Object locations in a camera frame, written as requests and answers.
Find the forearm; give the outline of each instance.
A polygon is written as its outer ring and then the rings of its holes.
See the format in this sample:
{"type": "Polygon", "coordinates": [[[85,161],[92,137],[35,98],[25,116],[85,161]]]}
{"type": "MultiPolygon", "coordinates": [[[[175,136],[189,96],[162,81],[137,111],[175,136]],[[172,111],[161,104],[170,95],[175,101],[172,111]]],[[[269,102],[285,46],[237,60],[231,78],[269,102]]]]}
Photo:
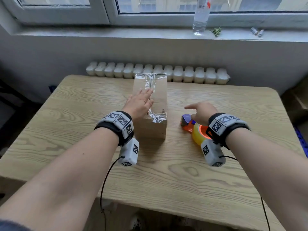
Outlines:
{"type": "Polygon", "coordinates": [[[48,229],[82,229],[118,142],[118,136],[109,129],[96,129],[14,194],[0,208],[0,218],[13,217],[14,221],[33,229],[44,223],[43,227],[48,229]],[[27,220],[25,212],[29,217],[32,212],[41,217],[33,223],[33,219],[27,220]],[[61,222],[62,219],[75,220],[69,224],[74,227],[63,227],[68,223],[61,222]]]}
{"type": "Polygon", "coordinates": [[[307,230],[308,160],[244,128],[226,143],[284,228],[307,230]]]}

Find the window pane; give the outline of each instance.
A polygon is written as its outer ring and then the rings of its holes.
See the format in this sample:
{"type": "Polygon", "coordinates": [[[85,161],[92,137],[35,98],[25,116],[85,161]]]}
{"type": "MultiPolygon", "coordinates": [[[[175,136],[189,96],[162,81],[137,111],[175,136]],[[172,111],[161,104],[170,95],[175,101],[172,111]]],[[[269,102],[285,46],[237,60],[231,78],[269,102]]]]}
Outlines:
{"type": "MultiPolygon", "coordinates": [[[[117,0],[120,13],[194,12],[197,0],[117,0]]],[[[211,0],[212,12],[308,11],[308,0],[211,0]]]]}
{"type": "Polygon", "coordinates": [[[23,6],[89,6],[89,0],[18,0],[23,6]]]}

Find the person's left arm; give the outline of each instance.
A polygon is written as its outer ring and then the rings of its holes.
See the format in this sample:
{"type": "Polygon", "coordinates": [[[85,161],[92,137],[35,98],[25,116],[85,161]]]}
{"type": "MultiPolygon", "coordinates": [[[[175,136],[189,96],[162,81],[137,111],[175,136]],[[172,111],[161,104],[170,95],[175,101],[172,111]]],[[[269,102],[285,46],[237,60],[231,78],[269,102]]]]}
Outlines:
{"type": "MultiPolygon", "coordinates": [[[[130,96],[123,107],[133,121],[153,104],[152,90],[130,96]]],[[[119,137],[97,128],[44,167],[0,207],[0,219],[32,230],[82,230],[102,186],[119,137]]]]}

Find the yellow tape roll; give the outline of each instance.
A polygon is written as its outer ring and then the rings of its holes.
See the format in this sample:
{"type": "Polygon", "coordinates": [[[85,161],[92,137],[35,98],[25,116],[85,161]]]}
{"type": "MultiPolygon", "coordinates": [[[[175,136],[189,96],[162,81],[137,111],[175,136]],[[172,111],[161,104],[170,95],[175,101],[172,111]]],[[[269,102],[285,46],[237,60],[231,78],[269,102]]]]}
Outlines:
{"type": "Polygon", "coordinates": [[[205,130],[206,128],[198,123],[196,123],[192,129],[192,139],[200,146],[204,140],[210,139],[210,137],[205,134],[205,130]]]}

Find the qr code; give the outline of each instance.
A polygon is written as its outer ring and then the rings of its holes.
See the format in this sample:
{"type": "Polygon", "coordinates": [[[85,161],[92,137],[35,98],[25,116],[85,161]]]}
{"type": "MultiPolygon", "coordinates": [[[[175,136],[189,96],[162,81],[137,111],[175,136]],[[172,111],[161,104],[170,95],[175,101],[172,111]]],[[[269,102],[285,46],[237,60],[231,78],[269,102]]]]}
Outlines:
{"type": "Polygon", "coordinates": [[[121,122],[123,126],[125,126],[128,123],[128,120],[126,120],[123,116],[120,116],[117,120],[121,122]]]}
{"type": "Polygon", "coordinates": [[[212,166],[215,166],[215,167],[219,167],[219,166],[221,166],[222,165],[222,163],[221,162],[216,162],[215,164],[213,164],[212,166]]]}
{"type": "Polygon", "coordinates": [[[133,152],[138,154],[138,146],[136,144],[134,144],[134,149],[133,149],[133,152]]]}
{"type": "Polygon", "coordinates": [[[128,135],[132,132],[132,125],[131,125],[131,124],[129,124],[129,125],[126,127],[126,131],[127,131],[127,134],[128,134],[128,135]]]}
{"type": "Polygon", "coordinates": [[[118,114],[118,113],[110,113],[108,115],[109,118],[114,118],[114,119],[116,119],[118,116],[120,116],[120,114],[118,114]]]}
{"type": "Polygon", "coordinates": [[[228,116],[224,116],[224,117],[222,117],[222,118],[219,119],[219,121],[220,121],[221,123],[225,123],[225,122],[230,121],[230,120],[231,120],[231,119],[230,119],[228,116]]]}
{"type": "Polygon", "coordinates": [[[235,116],[230,116],[231,118],[235,119],[235,120],[240,120],[239,118],[235,117],[235,116]]]}
{"type": "Polygon", "coordinates": [[[219,122],[216,122],[216,123],[213,125],[212,129],[213,129],[215,132],[217,132],[217,131],[219,130],[220,127],[221,127],[221,124],[220,124],[219,122]]]}
{"type": "Polygon", "coordinates": [[[206,145],[203,149],[202,149],[204,155],[208,154],[209,153],[209,148],[208,146],[206,145]]]}
{"type": "Polygon", "coordinates": [[[129,162],[123,162],[122,165],[124,165],[124,166],[132,166],[132,164],[129,163],[129,162]]]}

